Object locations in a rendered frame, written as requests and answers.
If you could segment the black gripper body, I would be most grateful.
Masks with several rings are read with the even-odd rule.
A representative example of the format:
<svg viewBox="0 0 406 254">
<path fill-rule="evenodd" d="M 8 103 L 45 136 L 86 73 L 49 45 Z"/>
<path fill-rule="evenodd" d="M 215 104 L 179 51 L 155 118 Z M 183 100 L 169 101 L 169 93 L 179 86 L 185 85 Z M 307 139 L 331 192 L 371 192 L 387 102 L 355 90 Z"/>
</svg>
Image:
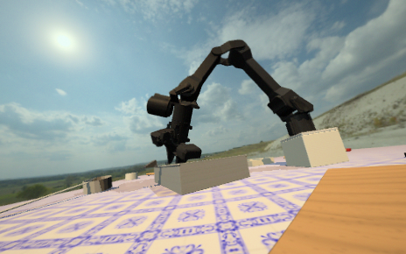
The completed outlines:
<svg viewBox="0 0 406 254">
<path fill-rule="evenodd" d="M 177 139 L 173 139 L 168 144 L 175 144 L 177 146 L 177 155 L 183 160 L 200 159 L 202 150 L 197 145 L 186 144 L 186 142 L 190 142 L 190 138 L 188 138 L 188 132 L 193 128 L 190 123 L 183 123 L 171 120 L 171 122 L 169 122 L 169 125 L 171 126 L 171 130 L 175 128 Z"/>
</svg>

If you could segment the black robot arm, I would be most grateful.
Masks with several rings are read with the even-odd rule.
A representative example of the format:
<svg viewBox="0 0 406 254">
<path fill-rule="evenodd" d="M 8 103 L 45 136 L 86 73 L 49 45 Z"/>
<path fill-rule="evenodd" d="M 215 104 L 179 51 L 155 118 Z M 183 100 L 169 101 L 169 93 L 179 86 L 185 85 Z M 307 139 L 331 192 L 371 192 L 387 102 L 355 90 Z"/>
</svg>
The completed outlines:
<svg viewBox="0 0 406 254">
<path fill-rule="evenodd" d="M 221 55 L 228 53 L 228 58 Z M 217 46 L 207 55 L 193 75 L 188 75 L 180 84 L 169 91 L 169 95 L 155 93 L 147 102 L 147 111 L 155 116 L 168 117 L 172 120 L 190 123 L 193 109 L 199 109 L 197 98 L 207 77 L 217 65 L 234 66 L 242 69 L 251 80 L 269 98 L 267 104 L 274 114 L 278 114 L 282 122 L 286 122 L 289 136 L 299 133 L 315 131 L 312 121 L 313 105 L 289 88 L 281 87 L 252 56 L 251 49 L 243 40 L 229 40 L 222 46 Z M 180 95 L 180 99 L 178 98 Z M 174 106 L 174 108 L 173 108 Z M 297 112 L 292 113 L 297 110 Z M 171 126 L 153 131 L 151 141 L 156 147 L 170 143 L 177 139 L 175 128 Z"/>
</svg>

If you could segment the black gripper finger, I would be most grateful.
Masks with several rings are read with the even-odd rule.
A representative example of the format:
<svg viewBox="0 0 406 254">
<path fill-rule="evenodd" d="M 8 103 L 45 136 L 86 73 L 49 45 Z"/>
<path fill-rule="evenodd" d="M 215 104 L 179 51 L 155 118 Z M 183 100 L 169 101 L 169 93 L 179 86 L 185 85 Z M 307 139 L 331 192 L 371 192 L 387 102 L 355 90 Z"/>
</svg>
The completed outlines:
<svg viewBox="0 0 406 254">
<path fill-rule="evenodd" d="M 176 151 L 177 146 L 175 144 L 166 144 L 164 145 L 166 148 L 166 154 L 167 154 L 167 160 L 168 160 L 168 164 L 171 164 L 175 155 L 173 154 L 173 152 Z"/>
<path fill-rule="evenodd" d="M 176 152 L 173 152 L 173 154 L 175 155 L 175 157 L 176 157 L 176 162 L 175 162 L 175 165 L 176 164 L 182 164 L 182 163 L 185 163 L 188 159 L 186 159 L 186 160 L 183 160 L 183 159 L 181 159 L 178 155 L 177 155 L 177 153 Z"/>
</svg>

